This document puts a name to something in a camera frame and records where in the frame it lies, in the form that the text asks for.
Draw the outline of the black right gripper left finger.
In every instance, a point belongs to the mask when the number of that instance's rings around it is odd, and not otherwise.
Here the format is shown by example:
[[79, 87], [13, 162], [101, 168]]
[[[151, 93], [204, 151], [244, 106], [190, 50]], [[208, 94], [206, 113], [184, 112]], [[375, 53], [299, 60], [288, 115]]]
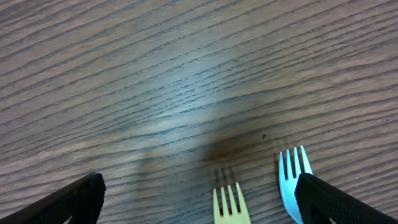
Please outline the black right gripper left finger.
[[91, 173], [1, 219], [1, 224], [96, 224], [104, 204], [102, 174]]

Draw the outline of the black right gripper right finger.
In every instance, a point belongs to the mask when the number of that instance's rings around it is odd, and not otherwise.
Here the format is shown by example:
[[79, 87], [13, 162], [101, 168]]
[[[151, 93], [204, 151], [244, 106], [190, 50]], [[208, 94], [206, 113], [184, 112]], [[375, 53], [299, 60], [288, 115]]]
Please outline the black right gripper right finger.
[[304, 224], [397, 224], [397, 220], [312, 174], [300, 174], [295, 198]]

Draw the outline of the light blue fork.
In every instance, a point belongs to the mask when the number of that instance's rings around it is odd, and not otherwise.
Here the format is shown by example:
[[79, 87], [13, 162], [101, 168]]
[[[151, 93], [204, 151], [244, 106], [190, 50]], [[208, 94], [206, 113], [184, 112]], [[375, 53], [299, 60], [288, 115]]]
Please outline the light blue fork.
[[299, 206], [295, 198], [295, 189], [301, 173], [313, 174], [310, 161], [308, 160], [307, 153], [303, 145], [300, 146], [303, 171], [300, 167], [299, 154], [297, 147], [294, 147], [294, 165], [292, 167], [290, 150], [286, 150], [286, 157], [283, 152], [279, 152], [279, 187], [282, 203], [290, 215], [290, 217], [298, 224], [303, 224], [302, 216], [299, 212]]

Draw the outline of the yellow fork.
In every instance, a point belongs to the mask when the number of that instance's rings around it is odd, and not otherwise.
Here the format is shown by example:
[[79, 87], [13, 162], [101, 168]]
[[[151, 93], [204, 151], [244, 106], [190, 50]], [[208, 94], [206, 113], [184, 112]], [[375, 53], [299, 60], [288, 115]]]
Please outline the yellow fork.
[[214, 224], [251, 224], [248, 208], [240, 188], [239, 182], [235, 182], [236, 191], [238, 195], [238, 202], [236, 203], [233, 191], [230, 185], [227, 186], [228, 195], [231, 204], [231, 212], [228, 210], [228, 203], [224, 187], [221, 187], [221, 203], [219, 206], [217, 190], [213, 189], [213, 217]]

